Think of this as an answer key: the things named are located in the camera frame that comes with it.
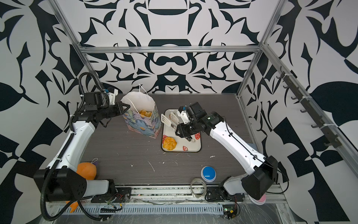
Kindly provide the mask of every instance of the black and white patterned wall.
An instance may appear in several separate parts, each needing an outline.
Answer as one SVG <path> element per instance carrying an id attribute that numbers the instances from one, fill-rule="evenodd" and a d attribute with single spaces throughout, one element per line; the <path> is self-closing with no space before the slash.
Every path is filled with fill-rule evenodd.
<path id="1" fill-rule="evenodd" d="M 82 46 L 257 45 L 277 0 L 61 0 Z M 91 54 L 107 86 L 123 93 L 236 92 L 253 54 Z"/>
<path id="2" fill-rule="evenodd" d="M 82 62 L 47 1 L 0 1 L 0 223 L 40 215 L 33 180 L 63 144 Z"/>
<path id="3" fill-rule="evenodd" d="M 289 0 L 268 43 L 357 147 L 358 1 Z M 289 179 L 285 196 L 302 223 L 356 223 L 358 179 L 263 54 L 243 93 L 259 148 Z M 280 182 L 283 189 L 287 180 Z"/>

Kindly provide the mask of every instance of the dark wooden table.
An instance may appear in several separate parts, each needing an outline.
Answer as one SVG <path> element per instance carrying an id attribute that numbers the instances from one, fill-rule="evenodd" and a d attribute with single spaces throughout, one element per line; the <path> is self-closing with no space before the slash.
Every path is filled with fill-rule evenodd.
<path id="1" fill-rule="evenodd" d="M 122 96 L 117 96 L 117 100 L 120 101 Z M 233 94 L 163 94 L 151 97 L 159 114 L 197 101 L 207 113 L 216 111 L 225 116 L 230 127 L 243 140 L 252 142 Z M 244 174 L 239 162 L 219 142 L 205 133 L 201 136 L 202 149 L 197 153 L 164 153 L 161 149 L 162 132 L 153 139 L 130 131 L 124 118 L 118 116 L 112 118 L 107 128 L 98 126 L 82 162 L 90 162 L 97 157 L 96 179 L 113 179 L 116 184 L 126 185 L 188 184 L 193 178 L 200 177 L 204 166 L 212 166 L 216 170 L 214 183 L 220 183 L 227 176 Z"/>

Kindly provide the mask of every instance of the clear tape roll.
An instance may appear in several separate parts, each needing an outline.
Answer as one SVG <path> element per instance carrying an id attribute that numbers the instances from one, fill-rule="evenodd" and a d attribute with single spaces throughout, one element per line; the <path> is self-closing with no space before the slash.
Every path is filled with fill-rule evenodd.
<path id="1" fill-rule="evenodd" d="M 193 184 L 194 184 L 194 183 L 200 183 L 200 184 L 202 184 L 202 185 L 204 186 L 204 193 L 202 193 L 201 195 L 195 194 L 194 191 L 193 191 Z M 205 196 L 205 195 L 206 195 L 206 183 L 205 183 L 205 181 L 204 181 L 203 179 L 201 179 L 201 178 L 194 178 L 194 179 L 192 180 L 191 184 L 190 184 L 190 190 L 192 191 L 192 195 L 193 195 L 194 197 L 196 197 L 196 198 L 200 198 L 200 197 L 202 197 L 202 196 Z"/>

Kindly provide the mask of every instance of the orange plush toy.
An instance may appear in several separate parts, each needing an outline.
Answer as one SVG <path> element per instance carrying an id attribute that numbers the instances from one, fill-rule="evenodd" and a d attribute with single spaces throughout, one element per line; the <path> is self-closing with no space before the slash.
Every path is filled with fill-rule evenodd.
<path id="1" fill-rule="evenodd" d="M 97 160 L 93 160 L 91 163 L 85 162 L 85 163 L 80 163 L 77 166 L 77 172 L 81 177 L 85 178 L 86 180 L 94 180 L 97 174 L 97 168 L 96 166 L 93 164 L 93 162 L 97 161 Z M 73 213 L 76 208 L 78 206 L 78 202 L 74 202 L 70 205 L 71 207 L 71 211 L 70 213 Z"/>

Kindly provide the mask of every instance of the round blue button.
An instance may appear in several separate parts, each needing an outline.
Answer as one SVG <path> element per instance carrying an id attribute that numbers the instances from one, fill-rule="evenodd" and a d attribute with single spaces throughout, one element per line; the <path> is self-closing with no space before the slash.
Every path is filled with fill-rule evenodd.
<path id="1" fill-rule="evenodd" d="M 201 176 L 206 182 L 213 182 L 216 178 L 216 172 L 213 167 L 205 166 L 202 168 Z"/>

